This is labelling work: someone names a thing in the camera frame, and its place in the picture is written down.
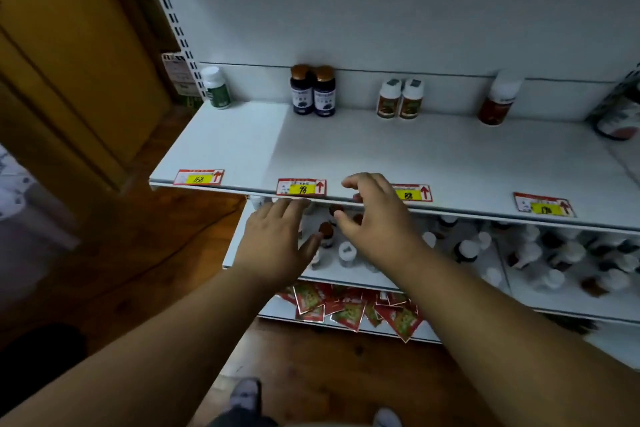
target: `hand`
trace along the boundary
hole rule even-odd
[[[298,227],[309,204],[308,199],[288,197],[263,204],[246,222],[233,268],[251,274],[273,293],[291,285],[320,245],[320,235],[314,234],[298,249]]]
[[[345,178],[342,185],[358,190],[354,199],[364,204],[364,219],[357,225],[342,211],[334,217],[344,236],[378,269],[387,273],[428,249],[406,205],[382,174],[360,172]]]

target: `pants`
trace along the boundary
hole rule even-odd
[[[278,427],[278,423],[246,408],[233,407],[213,419],[208,427]]]

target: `dark bottle with orange cap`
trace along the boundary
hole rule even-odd
[[[316,68],[314,83],[314,105],[316,115],[330,117],[335,114],[335,77],[331,66]]]
[[[291,99],[293,111],[299,115],[309,115],[314,111],[314,74],[306,64],[291,68]]]

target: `top shelf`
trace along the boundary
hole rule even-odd
[[[279,178],[327,180],[327,200],[350,200],[348,174],[381,172],[394,183],[429,184],[425,211],[556,225],[640,231],[640,188],[585,124],[421,114],[385,121],[373,110],[338,108],[329,118],[290,105],[203,105],[151,174],[172,185],[180,169],[224,169],[220,187],[275,194]],[[514,192],[568,199],[577,218],[519,212]]]

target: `brown cap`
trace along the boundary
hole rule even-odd
[[[333,68],[331,66],[320,66],[314,70],[318,81],[333,80]]]
[[[318,231],[322,233],[322,236],[324,238],[331,238],[333,236],[333,227],[328,221],[322,222],[320,224],[320,228],[318,228]]]
[[[291,77],[294,80],[304,80],[308,71],[309,67],[306,64],[297,64],[291,67]]]
[[[340,204],[331,204],[329,206],[329,214],[333,216],[333,213],[335,213],[336,211],[344,211],[344,208],[340,206]]]

